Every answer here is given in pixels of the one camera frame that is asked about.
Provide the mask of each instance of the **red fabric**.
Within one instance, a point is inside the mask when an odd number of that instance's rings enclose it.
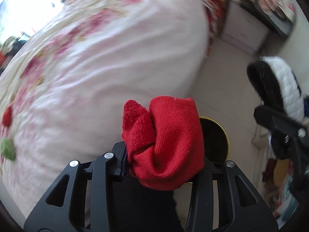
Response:
[[[6,127],[10,127],[12,123],[12,106],[9,106],[2,117],[2,124]]]
[[[124,105],[122,138],[130,172],[145,187],[175,190],[204,166],[204,142],[194,100],[153,98],[149,110]]]

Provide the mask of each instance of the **nightstand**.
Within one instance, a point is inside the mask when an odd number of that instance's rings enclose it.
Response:
[[[249,55],[258,52],[269,29],[240,5],[229,0],[228,12],[221,39],[238,47]]]

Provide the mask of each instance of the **green object on bed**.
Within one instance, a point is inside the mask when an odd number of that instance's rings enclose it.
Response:
[[[2,138],[0,151],[4,158],[13,161],[16,159],[15,147],[12,139]]]

